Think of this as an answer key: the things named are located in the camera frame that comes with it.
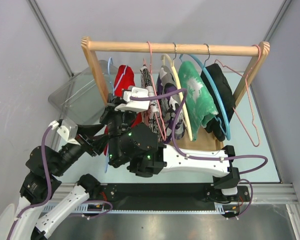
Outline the light blue wire hanger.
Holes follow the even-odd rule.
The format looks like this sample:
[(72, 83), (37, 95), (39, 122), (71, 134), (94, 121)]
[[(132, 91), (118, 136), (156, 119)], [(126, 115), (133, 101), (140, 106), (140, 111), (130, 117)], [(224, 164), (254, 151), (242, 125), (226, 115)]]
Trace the light blue wire hanger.
[[(112, 73), (114, 73), (114, 71), (111, 71), (111, 67), (114, 66), (113, 63), (113, 58), (110, 57), (107, 61), (107, 74), (108, 74), (108, 82), (110, 83), (111, 87), (112, 87), (112, 95), (115, 95), (115, 90), (118, 88), (118, 85), (121, 83), (121, 80), (123, 78), (123, 76), (126, 74), (127, 68), (128, 66), (126, 65), (123, 69), (123, 73), (121, 74), (121, 76), (119, 77), (118, 83), (115, 84), (115, 76), (112, 75)], [(109, 160), (110, 160), (110, 156), (109, 156), (109, 146), (106, 147), (106, 155), (105, 155), (106, 159), (105, 159), (105, 168), (104, 168), (104, 173), (106, 174), (108, 171), (108, 165), (109, 165)]]

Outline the red trousers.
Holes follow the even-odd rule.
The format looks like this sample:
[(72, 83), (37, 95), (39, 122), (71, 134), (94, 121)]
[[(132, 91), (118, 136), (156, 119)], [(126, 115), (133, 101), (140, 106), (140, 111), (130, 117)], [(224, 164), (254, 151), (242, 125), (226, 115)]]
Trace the red trousers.
[[(134, 77), (135, 74), (131, 67), (129, 67), (128, 65), (120, 65), (114, 80), (114, 96), (122, 97), (123, 90), (127, 90), (130, 86), (135, 86)], [(138, 125), (141, 122), (142, 116), (141, 113), (138, 113), (134, 123), (132, 124), (132, 127)], [(105, 156), (107, 155), (107, 151), (108, 145), (103, 151)]]

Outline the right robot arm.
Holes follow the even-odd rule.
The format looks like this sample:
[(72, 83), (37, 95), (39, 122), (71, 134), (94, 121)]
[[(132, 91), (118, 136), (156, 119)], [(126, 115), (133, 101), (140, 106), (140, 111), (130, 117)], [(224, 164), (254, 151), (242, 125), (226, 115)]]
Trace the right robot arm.
[(108, 128), (108, 164), (114, 168), (127, 165), (138, 177), (151, 178), (160, 173), (187, 171), (209, 174), (213, 187), (221, 196), (232, 201), (239, 194), (239, 170), (228, 157), (235, 156), (233, 146), (217, 151), (176, 149), (157, 141), (144, 123), (132, 126), (136, 110), (121, 110), (125, 101), (109, 96), (100, 122)]

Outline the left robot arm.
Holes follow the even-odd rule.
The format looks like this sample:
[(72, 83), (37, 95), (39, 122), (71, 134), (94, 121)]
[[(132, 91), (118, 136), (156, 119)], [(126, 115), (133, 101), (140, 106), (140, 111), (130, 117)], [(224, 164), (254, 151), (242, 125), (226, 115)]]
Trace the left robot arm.
[(81, 204), (91, 203), (101, 209), (100, 216), (113, 210), (100, 182), (91, 174), (82, 175), (70, 193), (45, 216), (41, 213), (62, 182), (61, 177), (84, 153), (100, 155), (108, 136), (97, 133), (103, 124), (77, 125), (65, 120), (52, 121), (41, 144), (30, 153), (26, 175), (19, 191), (14, 220), (7, 240), (47, 240), (56, 228)]

